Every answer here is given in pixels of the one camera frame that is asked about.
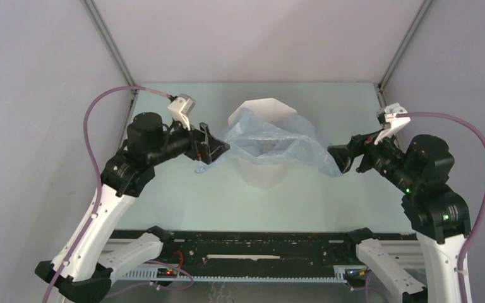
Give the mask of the light blue plastic trash bag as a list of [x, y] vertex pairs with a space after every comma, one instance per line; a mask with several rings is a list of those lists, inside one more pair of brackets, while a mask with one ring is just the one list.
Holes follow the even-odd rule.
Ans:
[[220, 139], [230, 149], [211, 164], [198, 164], [196, 173], [202, 174], [230, 158], [239, 158], [256, 165], [301, 162], [330, 177], [342, 175], [327, 151], [329, 141], [299, 114], [270, 123], [251, 110], [242, 109], [236, 114], [234, 124], [223, 130]]

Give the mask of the white octagonal trash bin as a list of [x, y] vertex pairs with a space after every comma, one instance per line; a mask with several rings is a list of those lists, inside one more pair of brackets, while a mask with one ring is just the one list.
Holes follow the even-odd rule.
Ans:
[[[250, 110], [256, 117], [270, 124], [297, 114], [297, 110], [275, 98], [247, 100], [228, 117], [229, 127], [235, 125], [241, 109]], [[269, 189], [281, 182], [287, 168], [286, 164], [255, 164], [243, 158], [237, 158], [237, 163], [245, 181], [259, 189]]]

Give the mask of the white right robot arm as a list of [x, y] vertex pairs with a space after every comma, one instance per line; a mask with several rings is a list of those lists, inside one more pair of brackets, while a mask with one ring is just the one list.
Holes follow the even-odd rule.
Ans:
[[421, 134], [402, 152], [390, 138], [371, 133], [329, 146], [328, 152], [342, 173], [360, 157], [358, 173], [375, 170], [403, 193], [401, 206], [421, 245], [428, 284], [401, 283], [398, 266], [377, 257], [376, 241], [369, 238], [346, 242], [343, 258], [351, 264], [364, 261], [400, 302], [470, 302], [467, 256], [461, 250], [472, 227], [467, 203], [447, 184], [455, 163], [448, 144]]

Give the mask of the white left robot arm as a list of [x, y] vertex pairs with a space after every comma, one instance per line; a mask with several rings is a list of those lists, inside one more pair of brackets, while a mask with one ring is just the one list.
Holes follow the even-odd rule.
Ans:
[[207, 124], [197, 128], [174, 121], [166, 126], [159, 114], [137, 115], [127, 128], [123, 147], [106, 163], [92, 202], [63, 250], [40, 262], [35, 274], [71, 302], [100, 302], [112, 285], [138, 265], [173, 258], [168, 233], [154, 227], [112, 252], [104, 247], [118, 221], [155, 177], [156, 166], [185, 155], [205, 164], [229, 150]]

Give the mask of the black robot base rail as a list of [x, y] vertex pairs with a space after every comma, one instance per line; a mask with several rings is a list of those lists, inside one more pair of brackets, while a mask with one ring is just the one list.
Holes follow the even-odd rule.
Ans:
[[194, 275], [236, 277], [331, 277], [363, 265], [338, 232], [173, 231], [157, 259]]

